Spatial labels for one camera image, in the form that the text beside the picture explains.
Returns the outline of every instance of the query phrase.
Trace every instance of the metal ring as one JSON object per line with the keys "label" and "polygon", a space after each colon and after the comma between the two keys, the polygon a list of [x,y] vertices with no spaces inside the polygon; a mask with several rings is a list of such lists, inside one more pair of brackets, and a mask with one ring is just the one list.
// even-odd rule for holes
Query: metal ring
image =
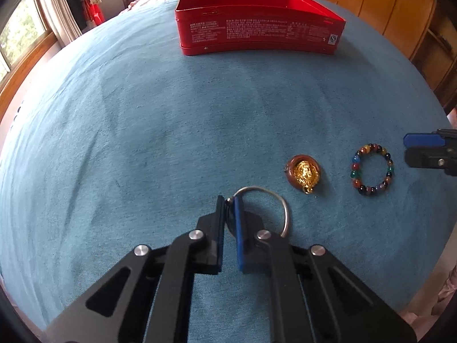
{"label": "metal ring", "polygon": [[289,228],[290,228],[289,207],[287,206],[286,200],[284,200],[284,198],[282,196],[278,195],[276,192],[267,190],[266,188],[257,187],[257,186],[243,187],[243,188],[240,188],[239,190],[237,190],[237,192],[235,192],[234,195],[227,200],[228,203],[229,204],[233,203],[235,196],[242,195],[243,193],[249,192],[249,191],[260,191],[260,192],[268,193],[269,195],[272,195],[274,198],[276,198],[277,200],[279,200],[281,202],[282,207],[284,208],[284,228],[282,229],[281,237],[286,237],[287,234],[289,233]]}

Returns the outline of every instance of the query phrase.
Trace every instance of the window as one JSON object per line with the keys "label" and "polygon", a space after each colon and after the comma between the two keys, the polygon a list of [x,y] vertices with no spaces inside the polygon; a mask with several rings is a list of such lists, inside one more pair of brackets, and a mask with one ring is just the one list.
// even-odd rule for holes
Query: window
{"label": "window", "polygon": [[21,0],[0,34],[0,81],[48,31],[37,0]]}

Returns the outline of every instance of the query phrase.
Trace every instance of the bedsheet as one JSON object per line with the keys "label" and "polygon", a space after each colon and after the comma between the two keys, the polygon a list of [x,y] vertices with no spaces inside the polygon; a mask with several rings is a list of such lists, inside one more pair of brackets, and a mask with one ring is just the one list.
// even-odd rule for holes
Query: bedsheet
{"label": "bedsheet", "polygon": [[[0,157],[0,267],[19,307],[45,328],[137,244],[170,243],[246,185],[285,197],[290,242],[321,243],[390,306],[405,306],[455,223],[457,179],[403,163],[402,137],[449,127],[414,66],[341,7],[335,55],[239,51],[195,57],[179,48],[177,0],[117,16],[49,62]],[[385,146],[395,179],[362,197],[349,172],[366,143]],[[315,194],[283,169],[309,154]],[[378,183],[385,161],[364,163]],[[280,230],[264,195],[248,209]],[[226,233],[223,272],[197,276],[189,342],[267,342],[268,283],[236,268]]]}

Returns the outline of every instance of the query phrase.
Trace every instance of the brown circular pendant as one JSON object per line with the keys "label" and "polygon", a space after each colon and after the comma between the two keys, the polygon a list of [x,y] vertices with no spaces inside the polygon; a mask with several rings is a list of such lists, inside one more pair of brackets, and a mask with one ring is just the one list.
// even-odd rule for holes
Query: brown circular pendant
{"label": "brown circular pendant", "polygon": [[319,164],[305,154],[292,157],[284,171],[289,183],[305,193],[311,193],[320,179]]}

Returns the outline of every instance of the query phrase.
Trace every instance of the beaded bracelet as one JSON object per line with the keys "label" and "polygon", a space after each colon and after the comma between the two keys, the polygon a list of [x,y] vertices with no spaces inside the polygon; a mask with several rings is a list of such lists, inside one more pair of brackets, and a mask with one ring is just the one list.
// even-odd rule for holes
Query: beaded bracelet
{"label": "beaded bracelet", "polygon": [[[384,156],[387,160],[388,171],[384,181],[377,185],[376,187],[366,187],[362,184],[360,178],[360,158],[364,154],[369,154],[370,152],[376,152]],[[378,145],[378,144],[366,144],[360,151],[357,151],[354,157],[352,158],[350,177],[352,178],[352,184],[359,191],[361,195],[376,195],[379,192],[383,192],[391,184],[392,178],[394,177],[394,162],[390,158],[390,153],[387,150]]]}

